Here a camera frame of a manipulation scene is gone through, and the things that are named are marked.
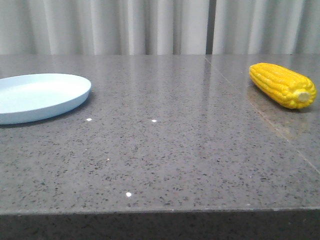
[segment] gray granite countertop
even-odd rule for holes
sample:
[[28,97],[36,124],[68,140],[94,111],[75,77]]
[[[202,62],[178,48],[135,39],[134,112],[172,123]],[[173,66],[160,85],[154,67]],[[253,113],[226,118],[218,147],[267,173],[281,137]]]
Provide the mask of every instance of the gray granite countertop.
[[0,126],[0,215],[319,209],[320,97],[279,106],[250,81],[258,62],[320,88],[311,54],[0,56],[1,78],[92,83],[68,113]]

